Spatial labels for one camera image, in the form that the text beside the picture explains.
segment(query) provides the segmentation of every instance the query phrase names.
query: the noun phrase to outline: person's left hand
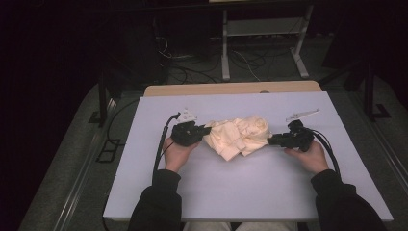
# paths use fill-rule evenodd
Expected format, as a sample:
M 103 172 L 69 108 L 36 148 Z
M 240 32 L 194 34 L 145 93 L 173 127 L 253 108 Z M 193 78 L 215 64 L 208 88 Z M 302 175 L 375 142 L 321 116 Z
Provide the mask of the person's left hand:
M 196 142 L 188 147 L 179 145 L 172 138 L 165 139 L 163 150 L 165 150 L 165 169 L 178 172 L 178 170 L 189 159 L 190 153 L 198 146 Z

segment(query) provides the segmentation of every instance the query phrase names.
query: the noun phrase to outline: person's right hand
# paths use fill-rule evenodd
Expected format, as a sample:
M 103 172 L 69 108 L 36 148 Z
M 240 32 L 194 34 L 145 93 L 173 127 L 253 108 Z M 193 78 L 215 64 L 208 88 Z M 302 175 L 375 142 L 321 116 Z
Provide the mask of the person's right hand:
M 329 169 L 324 150 L 321 144 L 316 141 L 312 141 L 309 150 L 306 152 L 289 148 L 285 148 L 284 151 L 286 154 L 296 157 L 307 170 L 312 171 L 314 174 Z

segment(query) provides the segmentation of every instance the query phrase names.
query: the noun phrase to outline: white metal frame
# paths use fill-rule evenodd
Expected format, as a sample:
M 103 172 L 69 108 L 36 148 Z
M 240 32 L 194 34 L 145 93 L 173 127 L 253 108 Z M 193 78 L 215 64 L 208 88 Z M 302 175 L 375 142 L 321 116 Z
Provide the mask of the white metal frame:
M 276 19 L 266 19 L 262 20 L 263 24 L 268 25 L 268 29 L 261 28 L 260 20 L 239 20 L 239 21 L 230 21 L 228 22 L 227 11 L 223 11 L 222 19 L 222 56 L 221 56 L 221 65 L 222 65 L 222 80 L 225 82 L 230 81 L 231 76 L 229 73 L 229 64 L 228 64 L 228 49 L 227 49 L 227 38 L 229 36 L 247 36 L 247 35 L 273 35 L 273 34 L 299 34 L 295 48 L 291 50 L 291 54 L 294 60 L 294 63 L 297 66 L 300 77 L 303 79 L 309 78 L 309 73 L 300 57 L 300 50 L 303 45 L 303 40 L 306 36 L 306 31 L 309 26 L 310 17 L 312 15 L 313 6 L 309 6 L 306 10 L 306 13 L 301 18 L 276 18 Z M 286 21 L 286 23 L 291 23 L 293 21 L 301 20 L 300 26 L 295 25 L 291 28 L 290 31 L 282 30 L 281 25 Z M 254 25 L 251 27 L 240 27 L 240 25 Z

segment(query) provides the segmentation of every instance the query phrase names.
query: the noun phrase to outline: beige fabric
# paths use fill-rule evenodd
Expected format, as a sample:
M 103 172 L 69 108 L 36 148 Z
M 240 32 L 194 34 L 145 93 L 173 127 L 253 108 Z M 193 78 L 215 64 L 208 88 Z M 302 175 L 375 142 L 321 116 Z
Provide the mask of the beige fabric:
M 240 152 L 247 156 L 268 143 L 271 136 L 268 123 L 258 116 L 235 118 L 223 121 L 210 121 L 211 133 L 204 136 L 218 155 L 230 161 Z

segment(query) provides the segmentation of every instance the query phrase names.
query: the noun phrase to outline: dark background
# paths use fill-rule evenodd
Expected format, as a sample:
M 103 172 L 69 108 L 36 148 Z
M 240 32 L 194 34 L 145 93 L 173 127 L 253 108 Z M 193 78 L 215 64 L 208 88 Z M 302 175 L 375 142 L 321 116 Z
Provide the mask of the dark background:
M 309 27 L 309 36 L 336 33 L 324 65 L 341 68 L 356 57 L 367 58 L 407 107 L 406 4 L 339 2 L 345 5 L 316 6 Z M 206 47 L 207 36 L 220 34 L 211 30 L 219 16 L 214 12 L 162 14 L 158 32 L 150 13 L 84 11 L 136 8 L 144 3 L 115 4 L 93 0 L 0 4 L 1 141 L 6 147 L 0 168 L 1 230 L 18 228 L 76 110 L 102 72 L 115 96 L 123 89 L 161 84 L 166 70 L 160 66 L 154 33 L 183 39 L 176 45 L 185 44 L 186 49 L 194 48 L 192 44 Z M 258 17 L 259 11 L 244 14 Z M 183 33 L 186 28 L 191 31 L 188 35 Z

